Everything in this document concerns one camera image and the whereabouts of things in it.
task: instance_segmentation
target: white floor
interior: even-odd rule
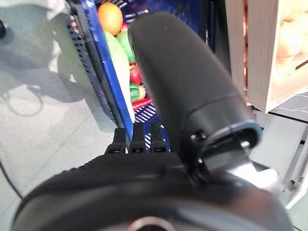
[[[104,153],[114,123],[102,112],[65,28],[63,0],[0,0],[0,159],[26,194]],[[0,172],[0,231],[20,200]],[[308,231],[305,197],[291,211]]]

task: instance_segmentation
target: black cable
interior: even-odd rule
[[[2,162],[0,161],[0,168],[2,170],[2,173],[4,175],[4,177],[6,178],[7,182],[9,183],[9,185],[11,186],[11,188],[14,190],[14,192],[17,194],[17,196],[20,199],[23,199],[23,196],[21,195],[21,193],[18,191],[18,189],[15,187],[15,185],[13,184],[13,182],[11,181],[11,179],[9,178],[8,174],[6,173],[4,166],[2,165]]]
[[[298,231],[302,231],[298,227],[296,227],[295,225],[293,225],[293,228],[297,229]]]

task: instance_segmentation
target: black handle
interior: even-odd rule
[[[234,132],[245,130],[250,146],[257,143],[254,115],[229,73],[187,25],[168,13],[154,13],[135,20],[128,32],[171,147],[185,163],[193,164],[205,146]]]

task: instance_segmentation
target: black knob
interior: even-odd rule
[[[5,26],[3,22],[0,20],[0,39],[3,38],[5,35]]]

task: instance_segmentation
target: green vegetable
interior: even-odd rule
[[[125,51],[125,53],[128,57],[129,63],[135,62],[136,60],[135,60],[134,54],[133,54],[133,52],[130,48],[127,30],[122,30],[121,33],[119,33],[117,35],[116,39],[118,40],[118,42],[123,47],[123,49],[124,49],[124,51]]]
[[[122,48],[120,43],[115,39],[115,37],[107,31],[104,31],[104,34],[109,48],[111,60],[116,71],[115,73],[119,81],[122,94],[125,100],[125,104],[130,115],[130,119],[134,123],[135,114],[133,107],[131,105],[130,92],[129,92],[130,69],[129,69],[128,58],[125,54],[124,49]]]
[[[139,93],[139,86],[135,83],[129,84],[129,91],[130,91],[130,101],[134,102],[139,99],[140,93]]]

